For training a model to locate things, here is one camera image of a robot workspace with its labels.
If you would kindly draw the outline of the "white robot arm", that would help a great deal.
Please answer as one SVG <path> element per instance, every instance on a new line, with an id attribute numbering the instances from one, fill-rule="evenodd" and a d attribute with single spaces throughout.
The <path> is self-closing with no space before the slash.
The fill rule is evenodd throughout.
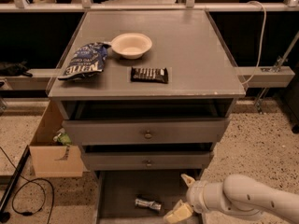
<path id="1" fill-rule="evenodd" d="M 209 183 L 183 174 L 186 202 L 179 200 L 164 216 L 164 223 L 178 224 L 194 213 L 218 211 L 244 220 L 258 220 L 264 212 L 299 224 L 299 195 L 272 189 L 246 175 L 228 175 L 222 182 Z"/>

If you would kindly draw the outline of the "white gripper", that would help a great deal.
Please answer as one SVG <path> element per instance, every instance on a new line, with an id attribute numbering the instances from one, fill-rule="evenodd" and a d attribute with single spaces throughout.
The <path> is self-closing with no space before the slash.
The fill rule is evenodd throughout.
<path id="1" fill-rule="evenodd" d="M 193 177 L 186 174 L 181 174 L 180 176 L 188 187 L 186 192 L 187 202 L 179 200 L 174 208 L 164 216 L 165 224 L 178 224 L 191 217 L 193 211 L 200 214 L 208 211 L 204 201 L 204 189 L 207 182 L 196 181 Z"/>

